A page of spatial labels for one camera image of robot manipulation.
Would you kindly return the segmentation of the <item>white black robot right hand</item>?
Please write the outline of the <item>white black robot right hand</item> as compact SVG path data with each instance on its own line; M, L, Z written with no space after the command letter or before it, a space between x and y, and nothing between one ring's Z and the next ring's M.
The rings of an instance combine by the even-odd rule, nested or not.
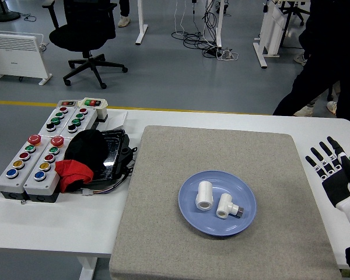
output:
M321 179L323 189L333 207L343 212L350 222L350 157L332 137L328 144L319 142L320 150L310 148L307 163Z

